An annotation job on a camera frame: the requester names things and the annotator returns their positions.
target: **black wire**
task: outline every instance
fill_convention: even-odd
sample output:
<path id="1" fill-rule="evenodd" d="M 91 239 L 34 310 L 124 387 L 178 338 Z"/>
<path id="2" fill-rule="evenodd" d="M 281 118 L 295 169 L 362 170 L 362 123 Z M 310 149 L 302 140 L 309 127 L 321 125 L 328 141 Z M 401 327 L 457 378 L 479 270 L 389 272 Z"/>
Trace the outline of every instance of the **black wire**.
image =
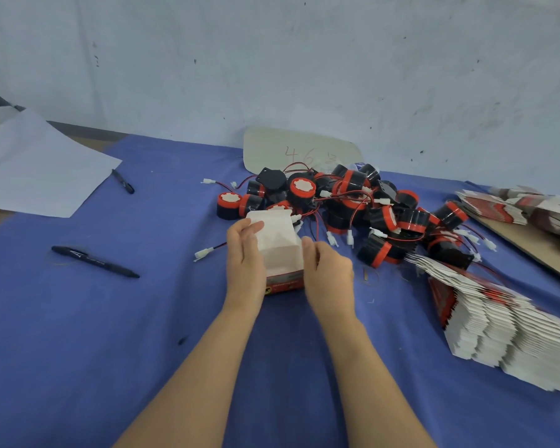
<path id="1" fill-rule="evenodd" d="M 315 241 L 317 242 L 317 237 L 314 234 L 314 222 L 313 222 L 312 217 L 315 218 L 315 214 L 307 217 L 307 219 L 309 220 L 309 232 L 311 233 L 311 238 L 315 239 Z"/>

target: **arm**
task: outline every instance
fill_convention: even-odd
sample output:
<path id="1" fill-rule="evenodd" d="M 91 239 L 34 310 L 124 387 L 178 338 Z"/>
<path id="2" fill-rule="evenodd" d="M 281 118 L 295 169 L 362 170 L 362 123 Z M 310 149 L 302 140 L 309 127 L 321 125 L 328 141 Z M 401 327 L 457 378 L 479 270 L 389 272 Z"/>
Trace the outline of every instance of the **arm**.
<path id="1" fill-rule="evenodd" d="M 303 238 L 307 300 L 336 370 L 351 448 L 435 447 L 355 315 L 352 263 Z"/>
<path id="2" fill-rule="evenodd" d="M 227 234 L 228 291 L 224 307 L 180 368 L 115 448 L 220 447 L 240 360 L 265 293 L 266 274 L 245 219 Z"/>

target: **black pen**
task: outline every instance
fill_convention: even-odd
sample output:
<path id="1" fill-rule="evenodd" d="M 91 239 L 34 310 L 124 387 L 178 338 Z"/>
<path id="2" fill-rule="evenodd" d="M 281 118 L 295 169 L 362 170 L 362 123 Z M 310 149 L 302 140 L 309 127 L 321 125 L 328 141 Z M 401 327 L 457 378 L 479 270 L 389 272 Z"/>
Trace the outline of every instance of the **black pen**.
<path id="1" fill-rule="evenodd" d="M 139 278 L 139 275 L 137 275 L 135 272 L 133 272 L 129 269 L 126 269 L 126 268 L 121 267 L 121 266 L 117 266 L 116 264 L 112 264 L 112 263 L 108 263 L 108 262 L 104 262 L 104 261 L 100 261 L 98 259 L 92 258 L 87 253 L 85 253 L 84 251 L 75 250 L 75 248 L 59 247 L 59 246 L 55 245 L 55 246 L 52 247 L 52 251 L 54 251 L 58 254 L 61 254 L 63 256 L 70 256 L 71 258 L 78 259 L 78 260 L 86 262 L 88 264 L 93 264 L 94 266 L 101 267 L 102 269 L 105 269 L 107 271 L 111 271 L 111 272 L 114 272 L 114 273 L 119 273 L 121 275 L 124 275 L 125 277 Z"/>
<path id="2" fill-rule="evenodd" d="M 133 188 L 133 186 L 130 185 L 127 181 L 125 181 L 125 179 L 120 175 L 118 171 L 112 170 L 112 174 L 116 179 L 118 179 L 118 181 L 122 184 L 122 186 L 125 188 L 127 192 L 129 192 L 131 195 L 135 193 L 135 189 Z"/>

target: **table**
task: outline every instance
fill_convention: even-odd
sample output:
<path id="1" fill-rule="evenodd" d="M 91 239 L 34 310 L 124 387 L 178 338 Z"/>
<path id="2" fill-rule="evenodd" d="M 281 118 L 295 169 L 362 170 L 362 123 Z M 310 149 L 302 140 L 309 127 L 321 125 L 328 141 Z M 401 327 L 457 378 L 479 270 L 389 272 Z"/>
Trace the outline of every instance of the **table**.
<path id="1" fill-rule="evenodd" d="M 107 447 L 160 390 L 222 307 L 225 252 L 216 217 L 240 181 L 240 149 L 128 136 L 109 154 L 136 189 L 107 179 L 71 218 L 16 214 L 0 225 L 0 447 Z M 458 181 L 382 173 L 433 210 Z M 560 316 L 560 280 L 491 232 L 485 264 Z M 344 239 L 339 252 L 352 256 Z M 138 272 L 128 279 L 67 260 L 84 248 Z M 441 447 L 560 447 L 560 393 L 450 354 L 425 277 L 382 264 L 363 279 L 359 319 L 414 411 Z M 179 345 L 181 338 L 185 343 Z M 329 352 L 304 293 L 267 297 L 247 344 L 225 447 L 345 447 Z"/>

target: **forearm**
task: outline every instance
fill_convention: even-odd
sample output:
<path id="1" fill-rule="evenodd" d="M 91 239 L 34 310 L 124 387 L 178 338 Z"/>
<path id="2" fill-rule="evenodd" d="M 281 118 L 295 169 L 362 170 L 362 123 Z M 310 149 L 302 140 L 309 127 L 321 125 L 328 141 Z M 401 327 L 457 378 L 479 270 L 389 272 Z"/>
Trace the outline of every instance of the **forearm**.
<path id="1" fill-rule="evenodd" d="M 255 317 L 224 309 L 174 376 L 115 445 L 220 447 Z"/>
<path id="2" fill-rule="evenodd" d="M 355 318 L 322 324 L 336 370 L 349 445 L 435 447 Z"/>

